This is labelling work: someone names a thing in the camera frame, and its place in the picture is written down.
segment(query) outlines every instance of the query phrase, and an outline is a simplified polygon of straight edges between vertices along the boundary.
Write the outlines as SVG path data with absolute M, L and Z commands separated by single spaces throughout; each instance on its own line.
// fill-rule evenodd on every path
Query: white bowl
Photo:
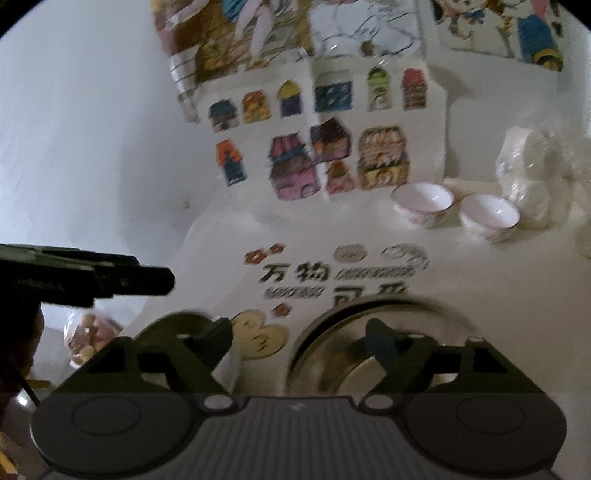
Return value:
M 453 194 L 443 185 L 420 181 L 400 185 L 392 192 L 394 210 L 413 225 L 431 228 L 441 222 L 453 206 Z
M 507 240 L 519 219 L 515 205 L 494 195 L 472 194 L 461 203 L 460 220 L 466 231 L 491 243 Z

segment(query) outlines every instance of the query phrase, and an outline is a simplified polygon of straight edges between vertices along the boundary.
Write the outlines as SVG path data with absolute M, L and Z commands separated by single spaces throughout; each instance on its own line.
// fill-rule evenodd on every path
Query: circular sticker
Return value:
M 429 266 L 429 258 L 425 250 L 414 244 L 398 244 L 388 247 L 382 251 L 382 257 L 386 260 L 406 261 L 409 267 L 424 270 Z

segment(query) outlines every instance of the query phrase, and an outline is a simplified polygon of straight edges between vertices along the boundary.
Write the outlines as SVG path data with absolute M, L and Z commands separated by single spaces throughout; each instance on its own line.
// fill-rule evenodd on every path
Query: plastic bag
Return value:
M 523 228 L 546 228 L 568 216 L 573 188 L 564 159 L 566 128 L 562 119 L 549 117 L 507 130 L 496 177 L 503 196 L 519 208 Z
M 121 330 L 107 315 L 94 310 L 72 313 L 64 327 L 64 344 L 70 352 L 72 367 L 84 365 Z
M 577 180 L 575 199 L 591 219 L 591 138 L 581 138 L 568 151 L 568 162 Z

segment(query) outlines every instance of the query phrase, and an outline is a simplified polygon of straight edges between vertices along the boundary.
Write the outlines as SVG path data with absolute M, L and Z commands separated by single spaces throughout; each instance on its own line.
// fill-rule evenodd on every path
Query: house drawing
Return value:
M 427 81 L 423 71 L 407 69 L 402 76 L 402 91 L 404 94 L 404 109 L 414 110 L 427 106 Z
M 214 132 L 222 132 L 240 125 L 236 107 L 230 100 L 220 100 L 209 108 L 209 118 Z
M 271 118 L 271 108 L 267 96 L 262 90 L 247 93 L 242 99 L 244 123 L 251 124 Z
M 327 164 L 326 178 L 326 191 L 329 195 L 355 190 L 355 181 L 343 160 L 334 160 Z
M 297 82 L 287 80 L 281 85 L 277 99 L 281 103 L 281 116 L 301 114 L 301 88 Z
M 275 137 L 269 151 L 269 179 L 280 200 L 299 200 L 320 190 L 316 166 L 298 134 Z
M 217 166 L 223 169 L 226 184 L 229 187 L 246 180 L 246 173 L 242 167 L 242 154 L 230 139 L 217 144 Z
M 407 141 L 398 126 L 365 130 L 359 137 L 357 172 L 364 190 L 402 185 L 408 181 Z
M 336 118 L 310 128 L 317 163 L 346 158 L 351 152 L 351 135 Z
M 387 110 L 392 108 L 390 75 L 386 70 L 375 67 L 368 74 L 368 110 Z
M 319 113 L 352 108 L 353 82 L 349 71 L 336 70 L 318 76 L 314 97 Z

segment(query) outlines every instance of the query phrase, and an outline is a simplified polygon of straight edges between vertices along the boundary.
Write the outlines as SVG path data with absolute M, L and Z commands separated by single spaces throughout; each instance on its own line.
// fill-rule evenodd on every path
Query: snack package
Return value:
M 117 337 L 122 328 L 107 315 L 95 310 L 74 312 L 64 327 L 64 344 L 70 365 L 79 368 Z

